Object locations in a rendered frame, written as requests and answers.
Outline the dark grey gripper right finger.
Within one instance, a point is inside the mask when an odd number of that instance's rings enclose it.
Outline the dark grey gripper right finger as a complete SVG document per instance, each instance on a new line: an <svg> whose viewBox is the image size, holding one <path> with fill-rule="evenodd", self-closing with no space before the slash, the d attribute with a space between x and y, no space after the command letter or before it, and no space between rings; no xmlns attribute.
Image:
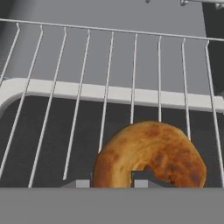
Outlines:
<svg viewBox="0 0 224 224"><path fill-rule="evenodd" d="M134 188L173 188L174 185L156 178L153 171L133 171L131 186Z"/></svg>

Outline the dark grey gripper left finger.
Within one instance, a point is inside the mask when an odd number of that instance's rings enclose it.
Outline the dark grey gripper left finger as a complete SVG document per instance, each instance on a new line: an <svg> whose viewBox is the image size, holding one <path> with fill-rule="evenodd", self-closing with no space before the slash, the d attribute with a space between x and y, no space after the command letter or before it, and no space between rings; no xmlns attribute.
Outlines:
<svg viewBox="0 0 224 224"><path fill-rule="evenodd" d="M92 173L86 173L83 175L78 175L63 183L65 188L89 188L92 182Z"/></svg>

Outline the browned ring-shaped bread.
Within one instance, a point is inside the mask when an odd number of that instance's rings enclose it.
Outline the browned ring-shaped bread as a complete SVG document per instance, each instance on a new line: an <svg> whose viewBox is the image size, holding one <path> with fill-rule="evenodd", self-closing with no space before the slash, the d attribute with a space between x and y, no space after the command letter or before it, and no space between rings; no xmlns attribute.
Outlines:
<svg viewBox="0 0 224 224"><path fill-rule="evenodd" d="M202 188L207 167L186 134L156 121L133 123L109 140L94 162L92 186L129 188L131 173L150 171L176 187Z"/></svg>

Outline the white-framed toaster oven door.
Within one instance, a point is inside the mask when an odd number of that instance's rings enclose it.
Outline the white-framed toaster oven door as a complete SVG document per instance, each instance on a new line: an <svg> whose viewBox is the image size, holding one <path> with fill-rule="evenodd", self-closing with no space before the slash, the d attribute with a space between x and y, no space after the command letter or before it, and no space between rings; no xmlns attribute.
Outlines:
<svg viewBox="0 0 224 224"><path fill-rule="evenodd" d="M206 163L206 186L221 186L219 96L16 78L0 86L0 187L86 186L99 145L142 120L189 133Z"/></svg>

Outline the grey toaster oven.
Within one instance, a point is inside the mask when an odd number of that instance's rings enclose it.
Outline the grey toaster oven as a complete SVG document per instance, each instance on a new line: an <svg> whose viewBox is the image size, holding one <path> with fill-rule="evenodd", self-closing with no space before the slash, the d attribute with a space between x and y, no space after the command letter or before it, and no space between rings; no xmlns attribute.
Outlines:
<svg viewBox="0 0 224 224"><path fill-rule="evenodd" d="M42 23L79 25L140 32L224 39L224 8L212 3L180 0L0 0L0 18ZM44 37L32 71L33 78L50 80L57 66L63 28L45 26ZM17 44L4 78L25 77L39 39L38 25L20 24ZM15 23L0 22L0 76L15 38ZM104 85L109 63L111 33L93 31L84 82ZM109 85L130 87L135 35L115 33ZM181 38L163 38L162 90L183 92ZM60 64L62 81L79 81L87 41L87 31L68 29ZM187 92L209 95L205 44L187 39L185 63ZM158 37L140 35L137 41L136 88L158 89ZM213 91L224 94L224 41L211 41L208 47Z"/></svg>

